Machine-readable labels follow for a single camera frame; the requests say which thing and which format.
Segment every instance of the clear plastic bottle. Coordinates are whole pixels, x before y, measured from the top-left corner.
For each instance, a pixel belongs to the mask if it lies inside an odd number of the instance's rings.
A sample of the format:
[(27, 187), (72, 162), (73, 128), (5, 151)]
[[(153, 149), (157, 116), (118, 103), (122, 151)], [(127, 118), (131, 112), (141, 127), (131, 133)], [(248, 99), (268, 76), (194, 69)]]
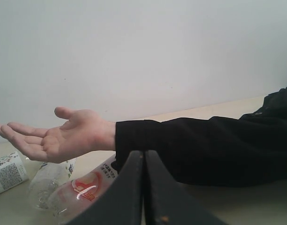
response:
[(71, 159), (60, 164), (41, 164), (34, 179), (28, 188), (28, 198), (31, 206), (40, 210), (47, 210), (49, 196), (62, 184), (66, 183), (73, 170), (76, 159)]
[(118, 175), (114, 161), (115, 155), (85, 176), (60, 186), (50, 196), (48, 206), (59, 225), (82, 213), (108, 189)]

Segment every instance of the hand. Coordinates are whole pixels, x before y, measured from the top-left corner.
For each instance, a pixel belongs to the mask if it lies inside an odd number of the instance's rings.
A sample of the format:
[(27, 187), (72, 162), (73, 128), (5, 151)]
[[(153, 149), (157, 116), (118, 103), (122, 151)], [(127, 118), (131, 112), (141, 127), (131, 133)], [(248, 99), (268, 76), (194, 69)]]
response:
[(33, 128), (19, 123), (0, 125), (0, 135), (31, 160), (61, 163), (95, 150), (115, 150), (115, 123), (92, 110), (57, 107), (66, 119), (60, 127)]

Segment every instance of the black sleeve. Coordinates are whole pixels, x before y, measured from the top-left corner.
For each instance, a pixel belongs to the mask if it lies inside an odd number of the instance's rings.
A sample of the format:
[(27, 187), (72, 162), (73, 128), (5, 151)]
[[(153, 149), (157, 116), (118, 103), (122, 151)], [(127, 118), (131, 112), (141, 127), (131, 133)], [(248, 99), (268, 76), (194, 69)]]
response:
[(287, 178), (287, 101), (275, 101), (287, 98), (284, 90), (239, 120), (118, 122), (117, 162), (122, 165), (132, 150), (156, 150), (182, 183), (242, 187)]

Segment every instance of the beige table surface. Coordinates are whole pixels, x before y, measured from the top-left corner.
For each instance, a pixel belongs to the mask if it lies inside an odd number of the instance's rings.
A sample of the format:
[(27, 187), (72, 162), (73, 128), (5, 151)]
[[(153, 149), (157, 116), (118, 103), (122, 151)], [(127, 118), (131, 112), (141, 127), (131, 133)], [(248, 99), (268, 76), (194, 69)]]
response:
[[(209, 119), (212, 116), (239, 118), (244, 113), (258, 109), (263, 97), (211, 105), (197, 109), (151, 116), (158, 121), (177, 117)], [(0, 144), (0, 157), (13, 152), (9, 144)], [(114, 152), (91, 152), (77, 159), (72, 179), (78, 178), (98, 166)], [(22, 156), (27, 173), (32, 179), (39, 166)], [(0, 194), (0, 225), (56, 224), (48, 212), (32, 209), (27, 202), (29, 181)], [(221, 188), (186, 186), (200, 203), (230, 225), (287, 225), (287, 180), (249, 188)]]

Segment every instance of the black plastic object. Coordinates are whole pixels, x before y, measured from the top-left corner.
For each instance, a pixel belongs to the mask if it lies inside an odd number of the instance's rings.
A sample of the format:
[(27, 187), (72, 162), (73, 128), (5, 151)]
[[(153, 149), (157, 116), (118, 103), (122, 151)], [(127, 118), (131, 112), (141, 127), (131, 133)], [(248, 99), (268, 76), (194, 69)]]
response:
[(143, 153), (132, 151), (109, 189), (68, 225), (140, 225)]
[(147, 151), (144, 205), (147, 225), (225, 225), (183, 190), (156, 151)]

